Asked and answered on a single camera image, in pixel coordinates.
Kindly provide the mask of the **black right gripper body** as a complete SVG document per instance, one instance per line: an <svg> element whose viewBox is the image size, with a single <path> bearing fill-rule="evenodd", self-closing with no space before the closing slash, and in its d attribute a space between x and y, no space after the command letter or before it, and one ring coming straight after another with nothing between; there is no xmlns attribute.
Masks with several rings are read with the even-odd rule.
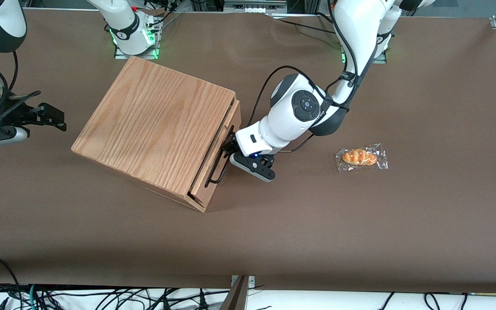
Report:
<svg viewBox="0 0 496 310"><path fill-rule="evenodd" d="M0 104L0 127L34 125L36 122L35 108L25 101L6 101Z"/></svg>

